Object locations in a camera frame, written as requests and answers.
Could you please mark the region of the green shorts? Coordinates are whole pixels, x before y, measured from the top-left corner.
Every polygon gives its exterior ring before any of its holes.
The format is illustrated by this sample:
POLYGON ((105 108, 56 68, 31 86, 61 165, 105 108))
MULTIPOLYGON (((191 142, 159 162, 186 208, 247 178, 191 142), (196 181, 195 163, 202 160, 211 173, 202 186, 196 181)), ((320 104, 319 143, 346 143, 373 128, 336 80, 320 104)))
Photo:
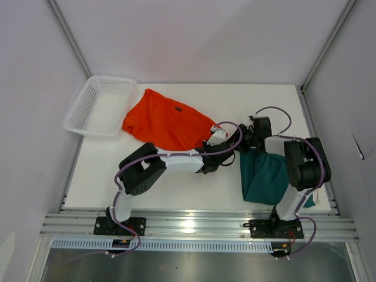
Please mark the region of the green shorts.
POLYGON ((240 177, 243 200, 277 205, 289 185, 285 157, 250 149, 240 153, 240 177))

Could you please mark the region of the orange shorts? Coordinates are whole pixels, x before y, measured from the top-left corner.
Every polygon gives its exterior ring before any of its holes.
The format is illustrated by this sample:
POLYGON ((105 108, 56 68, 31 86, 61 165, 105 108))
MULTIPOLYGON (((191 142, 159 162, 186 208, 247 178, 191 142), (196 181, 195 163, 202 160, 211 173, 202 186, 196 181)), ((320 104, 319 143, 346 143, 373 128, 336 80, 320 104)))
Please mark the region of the orange shorts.
POLYGON ((146 89, 124 118, 122 130, 163 150, 186 151, 209 139, 215 124, 196 109, 146 89))

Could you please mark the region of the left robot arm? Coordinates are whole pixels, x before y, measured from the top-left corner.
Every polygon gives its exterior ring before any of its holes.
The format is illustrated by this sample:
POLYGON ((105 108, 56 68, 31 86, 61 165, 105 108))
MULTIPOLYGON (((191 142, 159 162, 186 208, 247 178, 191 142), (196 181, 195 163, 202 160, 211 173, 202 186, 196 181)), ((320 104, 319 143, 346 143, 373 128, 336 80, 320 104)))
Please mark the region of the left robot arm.
POLYGON ((218 145, 203 142, 202 147, 188 151, 165 151, 153 143, 145 143, 119 164, 114 176, 118 192, 106 209, 107 228, 115 235, 123 234, 130 218, 132 199, 146 193, 165 172, 208 174, 234 155, 239 142, 224 141, 218 145))

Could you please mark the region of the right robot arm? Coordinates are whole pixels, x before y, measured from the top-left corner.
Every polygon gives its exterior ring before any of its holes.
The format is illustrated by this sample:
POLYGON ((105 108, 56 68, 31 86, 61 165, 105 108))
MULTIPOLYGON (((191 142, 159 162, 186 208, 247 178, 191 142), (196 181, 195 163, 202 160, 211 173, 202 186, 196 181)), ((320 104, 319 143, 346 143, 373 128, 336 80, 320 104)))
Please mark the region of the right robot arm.
POLYGON ((240 125, 242 196, 246 202, 273 207, 268 230, 281 237, 312 193, 331 179, 330 165, 319 138, 273 135, 267 117, 252 122, 240 125))

